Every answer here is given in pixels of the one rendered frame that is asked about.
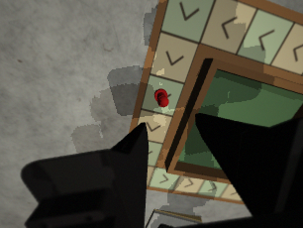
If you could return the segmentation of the red game pawn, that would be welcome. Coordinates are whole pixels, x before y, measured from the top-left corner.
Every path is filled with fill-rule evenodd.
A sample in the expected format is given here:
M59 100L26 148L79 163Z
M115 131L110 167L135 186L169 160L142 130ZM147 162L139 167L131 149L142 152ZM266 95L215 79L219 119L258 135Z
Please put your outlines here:
M166 107L169 103L168 98L167 98L167 93L164 89L158 89L154 93L154 98L160 107Z

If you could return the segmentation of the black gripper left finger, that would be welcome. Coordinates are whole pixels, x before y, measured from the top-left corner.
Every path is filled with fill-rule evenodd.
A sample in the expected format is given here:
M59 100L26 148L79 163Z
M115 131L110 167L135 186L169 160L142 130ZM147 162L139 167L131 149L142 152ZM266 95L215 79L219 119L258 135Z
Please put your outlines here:
M109 190L124 228L145 228L149 138L140 123L111 149L37 160L20 176L37 203L44 198Z

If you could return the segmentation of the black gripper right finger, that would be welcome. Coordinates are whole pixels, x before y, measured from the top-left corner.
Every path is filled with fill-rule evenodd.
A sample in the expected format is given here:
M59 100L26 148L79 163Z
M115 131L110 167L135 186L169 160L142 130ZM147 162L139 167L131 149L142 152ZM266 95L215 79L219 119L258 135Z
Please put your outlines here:
M283 212L303 149L303 117L264 127L197 113L195 124L250 214Z

